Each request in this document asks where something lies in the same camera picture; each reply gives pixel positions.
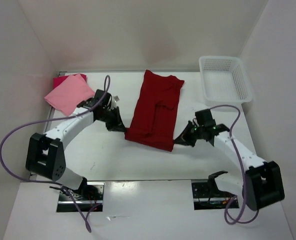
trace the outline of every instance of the laundry basket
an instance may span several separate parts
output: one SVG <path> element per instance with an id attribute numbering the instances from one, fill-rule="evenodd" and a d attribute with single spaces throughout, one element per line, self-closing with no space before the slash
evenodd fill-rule
<path id="1" fill-rule="evenodd" d="M 202 56 L 199 67 L 205 104 L 242 104 L 252 100 L 242 61 L 230 56 Z"/>

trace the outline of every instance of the red cloth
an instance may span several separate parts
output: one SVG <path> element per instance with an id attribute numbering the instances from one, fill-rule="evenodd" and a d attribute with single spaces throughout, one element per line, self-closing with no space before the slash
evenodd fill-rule
<path id="1" fill-rule="evenodd" d="M 171 152 L 180 89 L 185 81 L 146 70 L 130 128 L 129 141 Z"/>
<path id="2" fill-rule="evenodd" d="M 85 74 L 81 74 L 78 73 L 82 76 L 82 78 L 85 80 L 85 82 L 87 82 L 87 76 Z M 59 77 L 54 77 L 53 78 L 53 85 L 52 85 L 52 89 L 55 89 L 56 87 L 58 87 L 60 84 L 62 84 L 63 81 L 66 80 L 66 78 L 68 78 L 70 75 L 68 76 L 59 76 Z"/>

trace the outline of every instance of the white table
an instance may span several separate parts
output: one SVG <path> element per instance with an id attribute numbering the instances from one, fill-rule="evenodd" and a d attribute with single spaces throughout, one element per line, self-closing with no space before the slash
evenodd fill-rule
<path id="1" fill-rule="evenodd" d="M 107 73 L 87 73 L 89 85 L 102 88 Z M 118 95 L 124 124 L 130 125 L 143 80 L 142 72 L 110 72 L 113 95 Z M 185 80 L 182 88 L 174 136 L 206 108 L 203 104 L 198 72 L 158 72 Z M 215 111 L 217 123 L 227 126 L 236 113 Z M 244 114 L 235 136 L 254 151 Z M 291 240 L 288 223 L 280 203 L 264 208 L 249 225 L 225 223 L 224 210 L 194 210 L 191 181 L 203 179 L 218 170 L 239 176 L 237 168 L 209 143 L 194 148 L 178 147 L 169 152 L 124 140 L 122 133 L 107 132 L 104 123 L 95 122 L 68 146 L 67 166 L 89 180 L 108 181 L 103 212 L 94 212 L 88 233 L 78 213 L 56 213 L 58 191 L 47 184 L 22 183 L 9 219 L 4 240 Z M 236 216 L 239 209 L 231 209 Z M 244 218 L 254 212 L 247 209 Z"/>
<path id="2" fill-rule="evenodd" d="M 175 75 L 185 83 L 180 92 L 174 138 L 186 127 L 195 112 L 208 108 L 204 105 L 199 72 L 158 72 L 161 76 Z M 104 89 L 106 72 L 86 73 L 88 84 L 94 90 Z M 143 83 L 143 72 L 110 72 L 109 93 L 118 95 L 122 121 L 130 126 Z M 231 126 L 237 111 L 214 110 L 213 117 L 218 124 Z M 54 118 L 63 117 L 60 111 Z M 51 123 L 54 128 L 59 122 Z M 242 113 L 234 127 L 234 135 L 255 152 L 245 115 Z M 220 170 L 236 176 L 240 172 L 218 150 L 209 143 L 198 141 L 194 148 L 175 145 L 172 152 L 159 150 L 139 143 L 127 141 L 121 132 L 108 132 L 103 122 L 95 122 L 82 131 L 66 148 L 67 167 L 85 176 L 88 180 L 183 180 L 207 179 L 209 174 Z"/>

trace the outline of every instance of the pink cloth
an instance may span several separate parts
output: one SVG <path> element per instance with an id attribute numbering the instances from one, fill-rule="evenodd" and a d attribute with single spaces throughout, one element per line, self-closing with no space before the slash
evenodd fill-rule
<path id="1" fill-rule="evenodd" d="M 85 74 L 74 74 L 74 76 L 76 75 L 80 75 L 82 76 L 82 78 L 87 82 L 87 76 Z M 55 89 L 56 87 L 58 87 L 60 84 L 62 84 L 67 78 L 68 76 L 59 76 L 59 77 L 54 77 L 53 78 L 53 85 L 52 85 L 52 89 Z"/>
<path id="2" fill-rule="evenodd" d="M 80 74 L 70 75 L 44 99 L 65 116 L 71 115 L 77 105 L 95 95 Z"/>

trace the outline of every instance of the wire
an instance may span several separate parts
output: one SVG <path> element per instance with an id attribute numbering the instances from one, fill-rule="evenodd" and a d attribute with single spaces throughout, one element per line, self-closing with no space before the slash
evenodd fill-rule
<path id="1" fill-rule="evenodd" d="M 93 201 L 94 201 L 94 205 L 96 205 L 97 204 L 97 201 L 95 199 L 95 196 L 93 196 Z"/>
<path id="2" fill-rule="evenodd" d="M 98 203 L 98 204 L 95 204 L 92 208 L 90 208 L 90 210 L 87 212 L 87 215 L 86 215 L 86 220 L 88 219 L 88 216 L 91 212 L 93 212 L 98 206 L 100 206 L 101 203 Z"/>
<path id="3" fill-rule="evenodd" d="M 209 193 L 209 197 L 208 197 L 208 201 L 207 201 L 208 204 L 210 203 L 210 199 L 212 199 L 212 191 L 210 191 L 210 193 Z"/>
<path id="4" fill-rule="evenodd" d="M 199 124 L 198 124 L 198 122 L 197 122 L 197 118 L 194 118 L 192 121 L 193 121 L 193 123 L 196 125 L 196 127 L 199 126 Z"/>
<path id="5" fill-rule="evenodd" d="M 239 110 L 238 107 L 236 106 L 233 106 L 233 105 L 228 105 L 228 104 L 223 104 L 223 105 L 218 105 L 218 106 L 214 106 L 214 107 L 211 107 L 210 110 L 212 109 L 216 109 L 216 108 L 221 108 L 221 107 L 229 107 L 229 108 L 234 108 L 238 111 L 238 116 L 236 117 L 236 119 L 234 120 L 234 122 L 232 123 L 230 129 L 229 129 L 229 137 L 231 139 L 231 143 L 233 145 L 233 148 L 237 154 L 237 158 L 238 158 L 238 161 L 239 161 L 239 164 L 240 164 L 240 168 L 241 168 L 241 175 L 242 175 L 242 181 L 243 181 L 243 202 L 242 202 L 242 205 L 241 205 L 241 209 L 240 209 L 240 212 L 238 214 L 238 216 L 236 218 L 233 218 L 229 212 L 228 212 L 228 209 L 230 207 L 230 205 L 234 202 L 234 200 L 237 198 L 236 196 L 235 197 L 232 197 L 230 199 L 230 201 L 228 202 L 228 204 L 226 205 L 225 209 L 224 209 L 224 220 L 226 221 L 227 224 L 229 225 L 234 225 L 236 223 L 239 223 L 239 224 L 249 224 L 251 223 L 252 221 L 254 221 L 258 214 L 259 214 L 259 210 L 257 210 L 255 216 L 248 220 L 248 221 L 240 221 L 241 217 L 243 216 L 244 212 L 245 212 L 245 208 L 246 208 L 246 202 L 247 202 L 247 185 L 246 185 L 246 174 L 245 174 L 245 168 L 244 168 L 244 164 L 243 164 L 243 161 L 242 161 L 242 157 L 240 156 L 240 153 L 238 151 L 238 148 L 237 148 L 237 145 L 235 143 L 235 140 L 233 138 L 233 128 L 235 126 L 235 124 L 237 123 L 237 121 L 239 120 L 240 118 L 240 115 L 241 115 L 241 111 Z"/>
<path id="6" fill-rule="evenodd" d="M 83 212 L 80 210 L 78 204 L 76 203 L 74 197 L 72 196 L 72 194 L 70 193 L 70 191 L 68 190 L 67 187 L 63 186 L 62 184 L 58 183 L 58 182 L 54 182 L 54 181 L 40 181 L 40 180 L 31 180 L 31 179 L 26 179 L 26 178 L 23 178 L 21 176 L 18 176 L 16 174 L 14 174 L 5 164 L 5 161 L 3 159 L 3 146 L 6 142 L 6 140 L 16 131 L 22 129 L 22 128 L 25 128 L 25 127 L 28 127 L 30 125 L 34 125 L 34 124 L 42 124 L 42 123 L 48 123 L 48 122 L 54 122 L 54 121 L 61 121 L 61 120 L 68 120 L 68 119 L 73 119 L 73 118 L 77 118 L 77 117 L 80 117 L 86 113 L 89 113 L 91 111 L 93 111 L 95 108 L 97 108 L 101 103 L 102 101 L 104 100 L 105 96 L 107 95 L 107 92 L 109 90 L 109 87 L 110 87 L 110 76 L 107 75 L 104 79 L 104 93 L 102 95 L 102 97 L 99 99 L 99 101 L 94 105 L 92 106 L 90 109 L 82 112 L 82 113 L 79 113 L 79 114 L 76 114 L 76 115 L 73 115 L 73 116 L 66 116 L 66 117 L 58 117 L 58 118 L 52 118 L 52 119 L 46 119 L 46 120 L 39 120 L 39 121 L 32 121 L 32 122 L 28 122 L 28 123 L 25 123 L 23 125 L 20 125 L 16 128 L 14 128 L 13 130 L 11 130 L 9 133 L 6 134 L 6 136 L 1 140 L 1 143 L 0 143 L 0 163 L 2 165 L 2 167 L 6 170 L 6 172 L 8 174 L 10 174 L 12 177 L 20 180 L 20 181 L 23 181 L 23 182 L 28 182 L 28 183 L 39 183 L 39 184 L 55 184 L 55 185 L 58 185 L 58 186 L 61 186 L 61 190 L 66 194 L 69 195 L 69 197 L 71 198 L 71 200 L 73 201 L 73 204 L 75 205 L 76 209 L 78 210 L 78 212 L 80 213 L 81 217 L 83 218 L 84 222 L 85 222 L 85 225 L 86 225 L 86 228 L 88 230 L 89 233 L 92 232 L 92 228 L 90 227 L 90 224 L 89 222 L 87 221 L 87 217 L 90 213 L 90 211 L 92 209 L 89 210 L 87 216 L 85 217 Z"/>
<path id="7" fill-rule="evenodd" d="M 90 206 L 92 207 L 93 206 L 92 199 L 91 199 L 91 197 L 90 197 L 90 195 L 88 193 L 87 193 L 87 195 L 88 195 L 88 198 L 89 198 Z"/>

